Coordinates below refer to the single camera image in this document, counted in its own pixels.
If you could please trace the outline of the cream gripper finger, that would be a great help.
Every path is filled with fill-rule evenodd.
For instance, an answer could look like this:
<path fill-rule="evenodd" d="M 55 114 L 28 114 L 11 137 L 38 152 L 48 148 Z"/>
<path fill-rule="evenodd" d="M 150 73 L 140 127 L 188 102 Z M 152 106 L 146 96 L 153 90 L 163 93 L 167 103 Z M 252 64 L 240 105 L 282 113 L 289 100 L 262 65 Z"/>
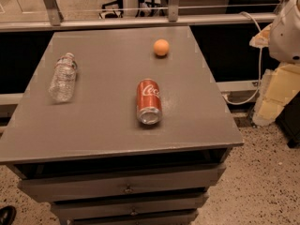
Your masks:
<path fill-rule="evenodd" d="M 265 48 L 269 46 L 269 29 L 263 29 L 261 32 L 259 32 L 256 36 L 254 36 L 250 42 L 249 45 L 255 48 Z"/>

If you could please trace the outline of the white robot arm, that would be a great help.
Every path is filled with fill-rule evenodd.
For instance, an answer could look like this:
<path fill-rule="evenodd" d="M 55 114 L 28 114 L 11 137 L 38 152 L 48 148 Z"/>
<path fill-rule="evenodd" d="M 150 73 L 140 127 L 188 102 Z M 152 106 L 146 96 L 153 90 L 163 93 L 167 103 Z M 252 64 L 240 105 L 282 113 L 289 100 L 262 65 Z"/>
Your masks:
<path fill-rule="evenodd" d="M 300 0 L 289 0 L 274 21 L 254 36 L 249 45 L 269 50 L 272 58 L 300 63 Z"/>

